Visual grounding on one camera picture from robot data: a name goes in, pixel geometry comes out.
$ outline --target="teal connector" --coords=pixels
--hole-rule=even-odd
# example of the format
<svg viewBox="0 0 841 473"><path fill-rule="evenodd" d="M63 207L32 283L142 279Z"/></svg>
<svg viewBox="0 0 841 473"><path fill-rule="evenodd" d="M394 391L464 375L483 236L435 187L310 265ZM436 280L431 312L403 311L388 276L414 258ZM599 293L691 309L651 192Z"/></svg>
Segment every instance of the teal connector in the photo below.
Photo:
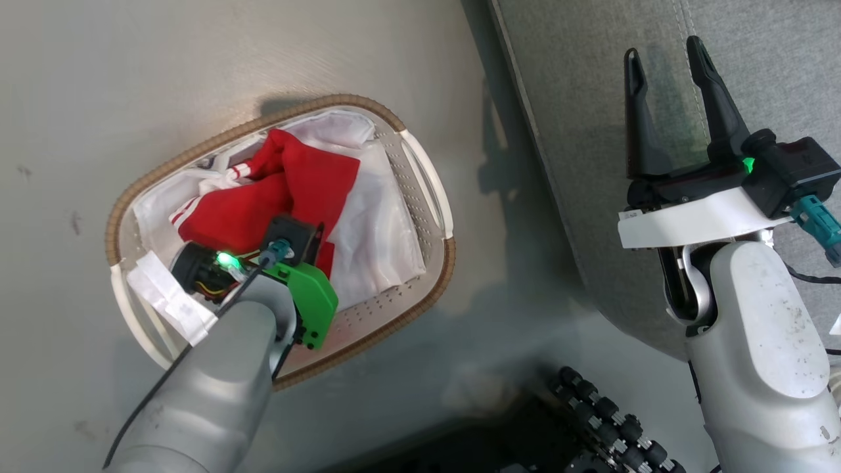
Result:
<svg viewBox="0 0 841 473"><path fill-rule="evenodd" d="M814 195L797 201L791 218L809 235L815 237L826 251L833 268L841 268L841 224L829 213L823 202Z"/></svg>

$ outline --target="basket rim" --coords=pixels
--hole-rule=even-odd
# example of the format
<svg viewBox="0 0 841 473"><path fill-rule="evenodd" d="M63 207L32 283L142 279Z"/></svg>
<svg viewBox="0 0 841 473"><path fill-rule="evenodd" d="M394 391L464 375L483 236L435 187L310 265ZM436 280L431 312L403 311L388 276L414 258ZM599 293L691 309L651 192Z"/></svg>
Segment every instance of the basket rim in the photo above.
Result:
<svg viewBox="0 0 841 473"><path fill-rule="evenodd" d="M119 250L119 228L122 224L125 212L128 210L131 203L150 186L160 182L162 178L175 172L180 167L188 165L190 162L195 161L208 152L211 152L226 143L270 126L272 123L289 120L299 115L336 106L352 106L365 109L368 112L377 115L397 133L406 129L406 126L397 117L397 115L384 105L371 100L370 98L349 93L340 93L310 100L309 102L295 105L289 109L280 110L274 114L256 118L243 125L224 131L196 146L193 146L192 148L189 148L173 159L156 167L143 177L134 181L117 198L116 203L114 203L114 207L111 209L111 214L108 217L108 224L105 229L105 254L108 259L108 265L113 267L114 265L119 264L122 259ZM272 383L274 390L280 391L290 387L291 385L296 385L301 381L316 376L334 366L337 366L338 364L344 363L348 359L360 354L368 348L371 348L373 345L382 342L389 335L409 325L421 314L428 311L444 293L444 290L447 288L450 279L452 278L452 272L455 269L455 239L451 237L444 239L443 242L444 262L442 265L442 271L438 275L438 280L432 287L432 290L421 301L413 305L409 310L403 312L399 316L396 316L377 330L360 338L356 342L325 356L323 359L319 359L312 364L309 364L301 369L297 369L292 373L277 377Z"/></svg>

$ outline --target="green bracket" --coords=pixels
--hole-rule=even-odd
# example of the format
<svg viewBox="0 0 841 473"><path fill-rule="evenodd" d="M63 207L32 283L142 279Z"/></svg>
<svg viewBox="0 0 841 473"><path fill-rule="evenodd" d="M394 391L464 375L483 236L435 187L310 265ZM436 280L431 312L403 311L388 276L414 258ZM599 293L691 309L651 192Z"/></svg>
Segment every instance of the green bracket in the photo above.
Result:
<svg viewBox="0 0 841 473"><path fill-rule="evenodd" d="M327 276L307 263L299 263L298 266L278 263L263 272L289 287L292 300L306 327L304 346L310 349L321 348L339 306L339 298Z"/></svg>

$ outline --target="laundry basket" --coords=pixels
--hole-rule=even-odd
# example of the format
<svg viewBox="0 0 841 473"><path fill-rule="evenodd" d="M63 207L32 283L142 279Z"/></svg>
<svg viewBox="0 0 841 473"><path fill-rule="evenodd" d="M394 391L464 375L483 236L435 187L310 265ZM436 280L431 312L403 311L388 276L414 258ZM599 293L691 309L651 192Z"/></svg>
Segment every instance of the laundry basket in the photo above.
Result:
<svg viewBox="0 0 841 473"><path fill-rule="evenodd" d="M397 332L427 311L443 294L455 265L452 213L441 180L421 145L403 122L383 105L356 95L331 95L237 126L195 146L133 183L114 205L105 232L111 284L123 318L141 347L167 368L187 342L126 283L126 274L145 255L131 210L136 199L179 171L209 162L216 155L254 143L255 135L332 109L367 116L374 139L386 150L404 202L415 224L426 273L336 314L319 350L296 346L275 389L294 385L344 362Z"/></svg>

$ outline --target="gray sofa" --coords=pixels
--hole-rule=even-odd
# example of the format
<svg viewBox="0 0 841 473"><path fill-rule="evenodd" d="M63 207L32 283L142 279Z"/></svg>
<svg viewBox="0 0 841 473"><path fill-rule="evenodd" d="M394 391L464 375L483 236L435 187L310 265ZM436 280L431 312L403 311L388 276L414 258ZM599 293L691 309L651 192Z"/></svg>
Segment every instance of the gray sofa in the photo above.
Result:
<svg viewBox="0 0 841 473"><path fill-rule="evenodd" d="M639 50L660 140L685 165L706 160L700 92L685 55L700 36L751 131L812 136L841 160L841 3L836 0L491 0L520 94L584 283L622 331L685 359L664 308L657 255L621 248L625 131L622 57ZM828 202L841 215L841 189ZM777 228L783 259L804 274L841 275L794 224ZM796 281L824 343L841 286Z"/></svg>

